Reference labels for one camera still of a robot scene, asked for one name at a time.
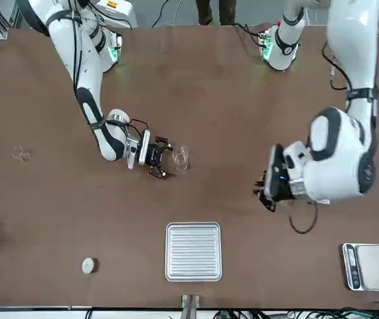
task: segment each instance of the silver tray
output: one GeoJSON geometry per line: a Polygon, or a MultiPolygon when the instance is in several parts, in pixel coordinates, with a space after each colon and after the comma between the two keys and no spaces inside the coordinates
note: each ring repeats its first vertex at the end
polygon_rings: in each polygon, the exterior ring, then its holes
{"type": "Polygon", "coordinates": [[[222,238],[218,223],[170,223],[166,228],[168,281],[219,281],[222,238]]]}

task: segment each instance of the black cable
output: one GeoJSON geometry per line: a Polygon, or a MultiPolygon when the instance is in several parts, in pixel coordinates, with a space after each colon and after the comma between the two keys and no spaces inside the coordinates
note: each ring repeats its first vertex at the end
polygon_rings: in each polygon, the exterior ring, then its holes
{"type": "MultiPolygon", "coordinates": [[[[299,319],[300,315],[303,313],[303,311],[299,312],[295,319],[299,319]]],[[[331,317],[332,319],[348,319],[351,314],[356,314],[358,316],[364,315],[367,319],[379,319],[379,310],[359,310],[357,308],[352,307],[344,307],[335,311],[327,311],[327,310],[314,310],[308,313],[306,315],[305,319],[309,319],[310,315],[316,314],[312,318],[316,319],[324,319],[325,317],[331,317]]]]}
{"type": "Polygon", "coordinates": [[[86,311],[86,315],[84,316],[84,319],[90,319],[92,317],[93,313],[94,313],[94,311],[92,309],[86,311]]]}
{"type": "Polygon", "coordinates": [[[319,214],[319,208],[317,207],[317,203],[313,203],[311,205],[314,205],[315,206],[315,216],[313,218],[313,222],[311,223],[310,227],[308,229],[306,229],[305,231],[300,231],[299,229],[295,228],[294,226],[294,223],[293,223],[293,219],[291,217],[291,215],[288,215],[288,219],[289,219],[289,224],[291,225],[291,228],[297,233],[297,234],[300,234],[300,235],[305,235],[307,234],[308,232],[310,232],[313,227],[316,225],[316,222],[317,222],[317,216],[319,214]]]}
{"type": "MultiPolygon", "coordinates": [[[[77,8],[77,0],[74,0],[74,6],[77,8]]],[[[78,80],[80,78],[80,71],[82,69],[82,57],[83,57],[83,39],[82,39],[82,30],[80,28],[80,57],[78,59],[78,68],[77,68],[77,74],[76,74],[76,90],[78,86],[78,80]]]]}
{"type": "Polygon", "coordinates": [[[94,6],[93,4],[91,4],[91,3],[89,3],[89,6],[90,6],[91,8],[93,8],[93,9],[95,9],[99,14],[101,14],[101,15],[103,15],[103,16],[105,16],[105,17],[111,19],[111,20],[114,20],[114,21],[121,21],[121,22],[126,22],[126,23],[129,25],[130,29],[133,31],[133,27],[131,26],[131,24],[130,24],[130,22],[129,22],[128,20],[126,20],[126,19],[118,19],[118,18],[111,17],[110,15],[107,15],[106,13],[103,13],[102,11],[100,11],[97,7],[95,7],[95,6],[94,6]]]}
{"type": "Polygon", "coordinates": [[[226,309],[226,312],[228,313],[230,319],[238,319],[233,310],[226,309]]]}
{"type": "Polygon", "coordinates": [[[260,34],[261,32],[264,32],[265,30],[260,31],[259,33],[254,33],[254,32],[252,32],[252,31],[250,30],[250,28],[248,28],[247,24],[245,24],[245,26],[243,26],[243,25],[241,25],[240,23],[234,23],[233,26],[234,26],[234,27],[239,27],[239,28],[241,28],[241,30],[243,30],[243,32],[247,33],[247,34],[250,36],[251,40],[252,40],[252,41],[253,41],[258,47],[260,47],[260,48],[265,48],[265,45],[261,45],[261,44],[259,44],[259,42],[257,42],[257,41],[255,40],[255,38],[254,38],[254,37],[258,37],[259,34],[260,34]]]}
{"type": "Polygon", "coordinates": [[[138,120],[138,119],[136,119],[136,118],[132,118],[132,119],[130,120],[130,123],[132,123],[132,122],[139,122],[139,123],[145,124],[145,126],[147,127],[147,129],[149,128],[147,122],[144,122],[144,121],[138,120]]]}
{"type": "Polygon", "coordinates": [[[239,313],[240,313],[240,317],[243,316],[245,319],[248,319],[248,317],[242,311],[239,311],[239,313]]]}
{"type": "MultiPolygon", "coordinates": [[[[68,0],[68,6],[70,10],[71,8],[71,1],[68,0]]],[[[72,32],[74,35],[74,66],[73,66],[73,71],[72,71],[72,81],[73,81],[73,88],[74,88],[74,93],[77,93],[77,87],[76,87],[76,64],[77,64],[77,31],[76,31],[76,25],[74,24],[74,21],[72,21],[72,32]]]]}
{"type": "MultiPolygon", "coordinates": [[[[325,54],[325,49],[328,45],[328,41],[325,42],[325,44],[323,45],[322,47],[322,56],[323,58],[328,61],[329,64],[331,64],[333,67],[335,67],[341,74],[342,76],[346,79],[347,81],[347,85],[348,85],[348,89],[349,90],[352,90],[352,84],[351,84],[351,81],[350,79],[348,78],[347,76],[347,73],[337,64],[337,63],[334,63],[329,57],[327,57],[327,55],[325,54]]],[[[337,88],[334,86],[334,83],[333,83],[333,80],[332,78],[329,79],[329,83],[331,84],[331,88],[333,88],[334,90],[337,90],[337,91],[342,91],[342,90],[347,90],[347,87],[342,87],[342,88],[337,88]]],[[[348,105],[346,107],[346,109],[348,110],[351,106],[351,100],[348,101],[348,105]]]]}
{"type": "Polygon", "coordinates": [[[253,35],[255,37],[258,37],[258,34],[260,33],[254,33],[252,31],[250,31],[250,29],[248,28],[247,24],[245,24],[245,26],[241,25],[240,23],[234,23],[233,24],[234,27],[239,27],[243,30],[243,32],[246,32],[248,33],[249,35],[253,35]]]}
{"type": "Polygon", "coordinates": [[[253,310],[250,310],[248,311],[251,316],[253,317],[253,319],[260,319],[260,317],[258,316],[257,312],[253,311],[253,310]]]}
{"type": "Polygon", "coordinates": [[[214,315],[213,319],[217,319],[217,316],[218,316],[219,314],[221,314],[221,313],[222,313],[221,310],[219,310],[218,312],[216,312],[216,314],[214,315]]]}
{"type": "Polygon", "coordinates": [[[154,22],[154,24],[152,25],[151,28],[155,27],[158,23],[158,21],[160,21],[161,19],[161,15],[163,14],[163,9],[164,9],[164,6],[167,4],[167,2],[169,2],[170,0],[165,0],[163,5],[161,6],[161,9],[160,9],[160,15],[158,16],[158,19],[154,22]]]}
{"type": "Polygon", "coordinates": [[[131,124],[128,124],[127,126],[129,126],[130,128],[133,128],[133,129],[138,133],[139,137],[142,138],[142,134],[141,134],[141,132],[136,128],[136,126],[133,126],[133,125],[131,125],[131,124]]]}
{"type": "Polygon", "coordinates": [[[348,83],[348,88],[351,90],[352,89],[352,85],[351,85],[350,79],[347,76],[347,73],[338,64],[334,63],[329,57],[327,57],[327,55],[325,54],[325,49],[326,49],[327,45],[328,45],[328,41],[326,41],[325,44],[322,47],[322,56],[323,56],[323,58],[326,61],[328,61],[329,64],[333,65],[342,74],[342,76],[346,79],[346,81],[348,83]]]}

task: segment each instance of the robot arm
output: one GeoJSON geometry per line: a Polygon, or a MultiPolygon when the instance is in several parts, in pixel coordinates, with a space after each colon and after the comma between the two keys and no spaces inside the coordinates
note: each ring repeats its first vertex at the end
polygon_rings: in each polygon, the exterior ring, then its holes
{"type": "Polygon", "coordinates": [[[166,177],[161,169],[161,155],[172,147],[150,144],[150,131],[137,138],[129,133],[130,117],[122,110],[112,110],[107,118],[100,108],[102,74],[117,62],[112,39],[116,34],[99,27],[96,16],[85,8],[87,0],[20,0],[19,7],[31,27],[50,36],[74,83],[74,93],[92,130],[102,156],[108,161],[127,158],[129,169],[135,162],[151,166],[150,173],[166,177]]]}
{"type": "Polygon", "coordinates": [[[305,8],[328,8],[331,0],[287,0],[280,25],[274,25],[263,36],[262,58],[275,70],[287,70],[294,61],[299,39],[306,26],[305,8]]]}
{"type": "Polygon", "coordinates": [[[328,203],[365,194],[374,183],[379,0],[332,0],[327,37],[348,79],[346,110],[330,107],[312,121],[307,145],[272,148],[260,189],[271,211],[282,200],[328,203]]]}

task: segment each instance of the table surface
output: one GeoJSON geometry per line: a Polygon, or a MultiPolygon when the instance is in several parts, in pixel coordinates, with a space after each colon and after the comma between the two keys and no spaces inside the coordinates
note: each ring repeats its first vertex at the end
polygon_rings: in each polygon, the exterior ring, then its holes
{"type": "Polygon", "coordinates": [[[149,122],[185,143],[190,169],[168,181],[102,159],[49,38],[12,30],[0,42],[0,306],[376,307],[379,293],[344,286],[340,245],[379,243],[378,176],[365,197],[320,206],[308,235],[303,205],[266,211],[252,193],[269,149],[305,140],[309,122],[343,106],[308,27],[292,68],[274,72],[232,27],[124,32],[121,65],[104,75],[102,108],[149,122]],[[14,146],[31,159],[12,158],[14,146]],[[170,222],[216,221],[219,282],[165,279],[170,222]],[[81,271],[86,257],[97,273],[81,271]]]}

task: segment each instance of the digital scale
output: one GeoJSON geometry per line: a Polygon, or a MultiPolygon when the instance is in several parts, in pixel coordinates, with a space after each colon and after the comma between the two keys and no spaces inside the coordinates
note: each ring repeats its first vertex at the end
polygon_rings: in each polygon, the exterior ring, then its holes
{"type": "Polygon", "coordinates": [[[351,290],[379,291],[379,245],[347,243],[342,257],[351,290]]]}

